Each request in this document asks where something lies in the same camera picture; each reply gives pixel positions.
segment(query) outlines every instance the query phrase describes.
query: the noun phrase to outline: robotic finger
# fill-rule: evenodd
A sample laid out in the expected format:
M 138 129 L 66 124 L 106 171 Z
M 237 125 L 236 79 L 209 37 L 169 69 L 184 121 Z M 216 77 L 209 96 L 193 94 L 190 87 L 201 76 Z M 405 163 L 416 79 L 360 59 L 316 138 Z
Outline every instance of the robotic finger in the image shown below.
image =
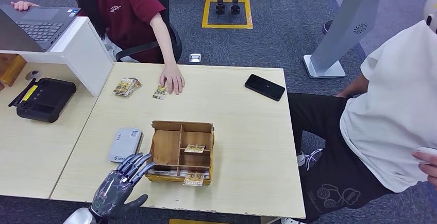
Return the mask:
M 117 167 L 116 171 L 121 171 L 122 168 L 123 168 L 127 163 L 129 163 L 129 162 L 130 162 L 130 159 L 132 159 L 134 156 L 135 156 L 135 154 L 133 153 L 133 154 L 129 155 L 128 157 L 126 157 L 126 158 L 124 159 L 124 161 L 123 161 L 122 163 L 120 163 L 120 165 Z
M 133 165 L 131 170 L 127 172 L 126 177 L 130 179 L 138 171 L 138 169 L 140 169 L 140 167 L 144 164 L 144 162 L 146 162 L 151 157 L 152 157 L 151 153 L 148 153 L 145 156 L 143 156 L 137 163 L 135 163 L 135 165 Z
M 134 165 L 135 161 L 137 161 L 139 158 L 143 156 L 143 153 L 137 153 L 135 154 L 130 160 L 128 160 L 125 165 L 120 169 L 120 172 L 124 175 L 130 170 L 130 168 Z
M 147 171 L 149 171 L 153 166 L 155 165 L 154 162 L 151 162 L 149 164 L 147 164 L 143 169 L 141 169 L 141 171 L 139 171 L 130 181 L 129 183 L 132 184 L 132 186 L 135 186 L 138 181 L 140 181 L 140 179 L 147 173 Z

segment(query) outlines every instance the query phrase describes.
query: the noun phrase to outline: card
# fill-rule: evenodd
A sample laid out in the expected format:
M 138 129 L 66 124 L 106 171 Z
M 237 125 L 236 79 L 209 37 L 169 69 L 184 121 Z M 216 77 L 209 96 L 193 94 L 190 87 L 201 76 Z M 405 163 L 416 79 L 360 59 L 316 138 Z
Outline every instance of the card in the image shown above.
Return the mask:
M 161 86 L 158 85 L 158 87 L 156 88 L 156 91 L 153 93 L 152 97 L 154 99 L 164 99 L 164 96 L 167 95 L 168 90 L 167 90 L 167 86 Z
M 205 146 L 204 145 L 192 145 L 192 144 L 189 144 L 184 151 L 185 152 L 189 152 L 189 153 L 203 153 L 204 150 L 205 150 Z
M 133 79 L 131 78 L 123 78 L 117 87 L 114 89 L 114 93 L 124 95 L 129 91 L 130 87 L 132 86 Z
M 142 85 L 143 84 L 141 84 L 137 78 L 123 78 L 114 89 L 114 93 L 117 95 L 129 96 Z
M 133 84 L 132 84 L 131 92 L 134 92 L 135 90 L 139 89 L 143 84 L 141 84 L 137 78 L 132 78 L 132 79 L 133 79 Z
M 204 184 L 204 173 L 189 171 L 185 176 L 183 185 L 187 186 L 202 186 Z

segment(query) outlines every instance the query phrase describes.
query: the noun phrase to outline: gray power bank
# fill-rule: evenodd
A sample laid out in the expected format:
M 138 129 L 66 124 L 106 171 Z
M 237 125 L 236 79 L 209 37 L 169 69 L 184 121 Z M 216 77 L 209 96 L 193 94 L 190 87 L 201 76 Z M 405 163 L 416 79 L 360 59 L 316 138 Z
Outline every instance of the gray power bank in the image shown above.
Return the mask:
M 123 162 L 126 157 L 136 153 L 143 132 L 139 129 L 121 128 L 114 138 L 108 160 Z

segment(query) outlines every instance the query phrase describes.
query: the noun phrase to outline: black smartphone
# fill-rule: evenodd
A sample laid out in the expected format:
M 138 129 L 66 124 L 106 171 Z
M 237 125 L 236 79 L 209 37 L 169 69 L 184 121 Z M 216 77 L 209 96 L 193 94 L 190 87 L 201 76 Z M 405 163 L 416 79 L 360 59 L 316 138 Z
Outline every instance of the black smartphone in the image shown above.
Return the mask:
M 276 83 L 268 81 L 262 77 L 251 74 L 244 86 L 250 90 L 253 90 L 259 94 L 262 94 L 270 99 L 279 101 L 285 91 L 284 87 L 279 86 Z

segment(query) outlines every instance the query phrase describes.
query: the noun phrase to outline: laptop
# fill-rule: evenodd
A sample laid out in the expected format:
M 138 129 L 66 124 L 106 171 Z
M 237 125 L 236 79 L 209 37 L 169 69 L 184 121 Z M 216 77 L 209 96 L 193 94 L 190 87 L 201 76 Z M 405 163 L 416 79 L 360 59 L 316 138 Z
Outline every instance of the laptop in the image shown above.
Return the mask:
M 68 28 L 79 8 L 0 5 L 0 50 L 44 52 Z

